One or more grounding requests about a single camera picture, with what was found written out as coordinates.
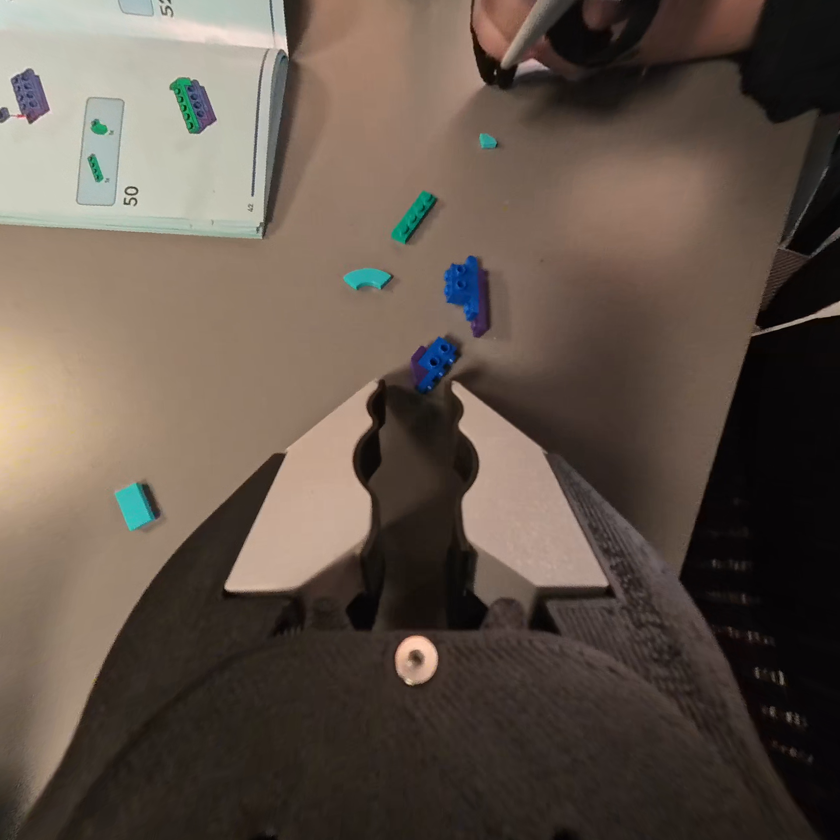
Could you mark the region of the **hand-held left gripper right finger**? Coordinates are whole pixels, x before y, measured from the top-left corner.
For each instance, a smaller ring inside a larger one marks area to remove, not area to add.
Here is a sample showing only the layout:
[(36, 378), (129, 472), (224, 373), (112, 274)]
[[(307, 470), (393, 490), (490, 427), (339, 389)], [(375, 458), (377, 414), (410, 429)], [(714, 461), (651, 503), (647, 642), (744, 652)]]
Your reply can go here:
[(548, 453), (464, 385), (451, 385), (471, 456), (460, 520), (467, 583), (490, 607), (517, 602), (531, 617), (545, 598), (602, 597), (610, 583)]

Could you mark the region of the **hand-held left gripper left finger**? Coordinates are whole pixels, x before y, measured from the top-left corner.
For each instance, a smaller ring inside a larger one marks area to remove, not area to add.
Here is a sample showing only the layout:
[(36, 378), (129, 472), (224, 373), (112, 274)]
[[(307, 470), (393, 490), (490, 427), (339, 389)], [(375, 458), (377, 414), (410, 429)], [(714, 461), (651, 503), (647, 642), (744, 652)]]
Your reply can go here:
[(226, 594), (328, 597), (351, 617), (375, 616), (385, 560), (371, 479), (385, 409), (385, 383), (371, 381), (288, 448)]

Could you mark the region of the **small blue purple lego assembly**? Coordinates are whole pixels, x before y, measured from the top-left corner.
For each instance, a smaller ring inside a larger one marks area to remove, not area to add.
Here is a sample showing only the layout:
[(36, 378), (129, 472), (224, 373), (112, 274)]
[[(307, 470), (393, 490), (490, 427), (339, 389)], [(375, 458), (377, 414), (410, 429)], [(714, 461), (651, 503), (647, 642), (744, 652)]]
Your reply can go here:
[(421, 345), (413, 353), (410, 366), (415, 391), (419, 394), (430, 393), (459, 357), (459, 347), (443, 337), (438, 337), (429, 345)]

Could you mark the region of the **large blue purple lego assembly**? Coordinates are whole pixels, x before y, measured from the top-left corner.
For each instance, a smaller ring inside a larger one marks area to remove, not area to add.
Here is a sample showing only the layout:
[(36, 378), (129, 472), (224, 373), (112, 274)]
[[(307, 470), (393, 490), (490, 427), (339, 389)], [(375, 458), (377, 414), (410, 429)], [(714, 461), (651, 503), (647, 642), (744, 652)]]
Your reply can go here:
[(490, 328), (488, 274), (479, 259), (470, 255), (464, 263), (452, 264), (444, 273), (446, 302), (461, 307), (474, 338), (483, 337)]

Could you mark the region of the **person's right forearm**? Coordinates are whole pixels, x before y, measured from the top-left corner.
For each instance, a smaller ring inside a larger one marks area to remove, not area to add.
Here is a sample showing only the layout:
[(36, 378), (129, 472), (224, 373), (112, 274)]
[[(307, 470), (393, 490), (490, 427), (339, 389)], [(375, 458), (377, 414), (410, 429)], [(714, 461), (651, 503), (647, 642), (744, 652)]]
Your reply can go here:
[(741, 90), (772, 123), (838, 113), (839, 2), (765, 2)]

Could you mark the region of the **teal rectangular lego tile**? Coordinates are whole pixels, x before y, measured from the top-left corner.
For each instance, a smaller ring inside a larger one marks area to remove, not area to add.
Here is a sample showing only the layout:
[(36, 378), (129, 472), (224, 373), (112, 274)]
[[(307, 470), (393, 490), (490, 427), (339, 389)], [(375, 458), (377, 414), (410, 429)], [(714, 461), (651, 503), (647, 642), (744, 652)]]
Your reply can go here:
[(145, 481), (116, 490), (114, 498), (129, 531), (145, 529), (161, 517), (160, 506), (151, 486)]

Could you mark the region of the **green long lego plate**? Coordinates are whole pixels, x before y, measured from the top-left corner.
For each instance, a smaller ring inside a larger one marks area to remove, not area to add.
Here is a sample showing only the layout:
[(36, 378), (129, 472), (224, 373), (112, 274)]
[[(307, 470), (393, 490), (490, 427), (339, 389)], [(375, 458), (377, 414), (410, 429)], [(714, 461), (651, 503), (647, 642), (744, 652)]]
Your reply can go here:
[(421, 191), (397, 225), (394, 226), (391, 238), (399, 244), (406, 245), (432, 211), (437, 200), (435, 194)]

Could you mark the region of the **person's dark knit sweater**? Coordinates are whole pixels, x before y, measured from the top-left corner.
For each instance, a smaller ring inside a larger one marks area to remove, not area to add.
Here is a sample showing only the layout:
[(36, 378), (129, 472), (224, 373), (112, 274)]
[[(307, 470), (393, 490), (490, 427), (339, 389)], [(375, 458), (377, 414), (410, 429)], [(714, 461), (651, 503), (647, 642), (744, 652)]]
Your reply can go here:
[(681, 581), (786, 788), (838, 838), (837, 317), (751, 342)]

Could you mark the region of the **pale blue instruction booklet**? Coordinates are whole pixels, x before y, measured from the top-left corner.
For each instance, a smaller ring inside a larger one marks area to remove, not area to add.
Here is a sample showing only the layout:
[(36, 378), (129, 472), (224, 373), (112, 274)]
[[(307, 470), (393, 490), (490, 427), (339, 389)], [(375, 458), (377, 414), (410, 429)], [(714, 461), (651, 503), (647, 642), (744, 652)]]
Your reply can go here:
[(262, 239), (282, 1), (2, 1), (1, 219)]

